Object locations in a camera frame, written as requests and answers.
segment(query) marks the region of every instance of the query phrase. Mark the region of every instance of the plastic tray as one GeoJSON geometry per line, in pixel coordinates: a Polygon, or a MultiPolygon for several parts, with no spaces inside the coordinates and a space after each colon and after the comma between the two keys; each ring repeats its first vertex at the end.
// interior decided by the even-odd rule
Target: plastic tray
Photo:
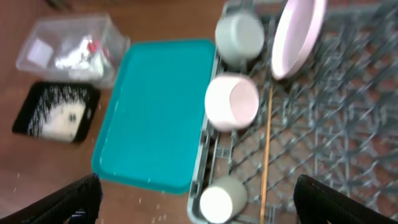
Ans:
{"type": "Polygon", "coordinates": [[[264,1],[225,5],[223,16],[250,9],[264,24],[267,44],[248,72],[258,83],[261,109],[246,130],[218,134],[209,125],[203,132],[206,147],[198,153],[187,205],[193,223],[207,223],[199,209],[200,195],[224,175],[240,179],[249,192],[246,209],[231,223],[259,223],[271,86],[267,223],[297,222],[292,196],[300,174],[398,220],[398,2],[356,2],[329,7],[310,58],[284,82],[271,79],[267,50],[272,48],[281,5],[264,1]]]}
{"type": "Polygon", "coordinates": [[[35,113],[36,108],[39,106],[40,99],[44,97],[44,94],[46,95],[46,98],[42,106],[46,107],[47,109],[50,109],[51,105],[54,103],[58,103],[59,98],[68,98],[71,100],[81,99],[85,102],[86,108],[80,121],[76,136],[73,138],[73,142],[84,141],[88,130],[90,129],[91,121],[93,120],[94,113],[101,95],[101,92],[90,84],[60,82],[37,82],[33,84],[24,104],[22,105],[18,117],[12,126],[12,132],[26,134],[33,137],[40,137],[40,133],[36,133],[35,135],[35,133],[32,131],[29,131],[29,123],[35,113]],[[59,97],[50,91],[50,89],[54,87],[59,89],[68,88],[71,90],[71,92],[63,92],[64,95],[59,97]]]}
{"type": "Polygon", "coordinates": [[[134,44],[125,56],[92,158],[107,180],[181,194],[198,152],[215,46],[134,44]]]}

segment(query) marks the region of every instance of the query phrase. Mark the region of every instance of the mug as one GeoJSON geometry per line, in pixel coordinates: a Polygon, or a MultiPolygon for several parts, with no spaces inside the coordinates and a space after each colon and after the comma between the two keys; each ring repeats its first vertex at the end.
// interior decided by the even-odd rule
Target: mug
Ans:
{"type": "Polygon", "coordinates": [[[223,73],[212,80],[205,96],[209,122],[219,131],[249,126],[257,115],[259,92],[247,76],[223,73]]]}
{"type": "Polygon", "coordinates": [[[264,28],[260,20],[250,12],[237,12],[217,23],[217,51],[231,68],[240,68],[256,58],[264,41],[264,28]]]}
{"type": "Polygon", "coordinates": [[[237,215],[248,201],[245,186],[232,177],[222,177],[200,197],[200,210],[211,223],[225,223],[237,215]]]}

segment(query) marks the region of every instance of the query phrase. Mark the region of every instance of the black object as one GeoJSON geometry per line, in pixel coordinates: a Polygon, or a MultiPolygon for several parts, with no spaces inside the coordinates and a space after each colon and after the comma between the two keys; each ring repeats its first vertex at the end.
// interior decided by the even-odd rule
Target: black object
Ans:
{"type": "MultiPolygon", "coordinates": [[[[54,102],[57,102],[59,98],[76,98],[85,102],[86,108],[83,113],[82,119],[79,124],[78,131],[72,142],[82,142],[87,137],[88,130],[90,129],[91,121],[93,120],[94,113],[97,109],[98,102],[100,100],[101,92],[94,88],[90,84],[84,83],[62,83],[62,82],[37,82],[32,85],[27,98],[18,114],[17,119],[12,126],[13,133],[26,134],[33,137],[38,137],[29,131],[29,123],[33,118],[36,108],[39,106],[39,101],[46,93],[45,102],[41,103],[43,109],[49,110],[54,102]],[[52,93],[53,88],[68,88],[71,91],[66,93],[56,94],[52,93]]],[[[70,121],[76,120],[76,115],[71,114],[70,121]]]]}
{"type": "Polygon", "coordinates": [[[101,182],[90,174],[12,215],[0,224],[95,224],[103,198],[101,182]]]}
{"type": "Polygon", "coordinates": [[[301,224],[398,224],[307,175],[297,179],[293,198],[301,224]]]}
{"type": "Polygon", "coordinates": [[[44,0],[47,5],[56,10],[68,9],[72,10],[72,5],[67,3],[66,0],[44,0]]]}

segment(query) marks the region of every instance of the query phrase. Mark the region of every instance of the pink plate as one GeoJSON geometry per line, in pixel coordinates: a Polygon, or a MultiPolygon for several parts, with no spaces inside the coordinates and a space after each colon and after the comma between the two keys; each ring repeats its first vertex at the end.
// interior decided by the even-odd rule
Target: pink plate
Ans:
{"type": "Polygon", "coordinates": [[[272,75],[276,80],[294,75],[317,41],[327,0],[288,0],[272,46],[272,75]]]}

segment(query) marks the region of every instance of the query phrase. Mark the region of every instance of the wooden chopstick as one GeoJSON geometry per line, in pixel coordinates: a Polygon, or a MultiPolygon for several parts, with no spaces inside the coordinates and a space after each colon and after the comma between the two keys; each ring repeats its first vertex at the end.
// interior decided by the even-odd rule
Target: wooden chopstick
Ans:
{"type": "Polygon", "coordinates": [[[266,197],[267,197],[267,176],[268,176],[268,159],[269,159],[269,146],[271,143],[271,115],[272,115],[272,85],[269,90],[268,99],[268,120],[267,120],[267,136],[266,136],[266,148],[264,152],[264,165],[262,171],[262,182],[261,182],[261,211],[260,211],[260,224],[265,224],[266,214],[266,197]]]}

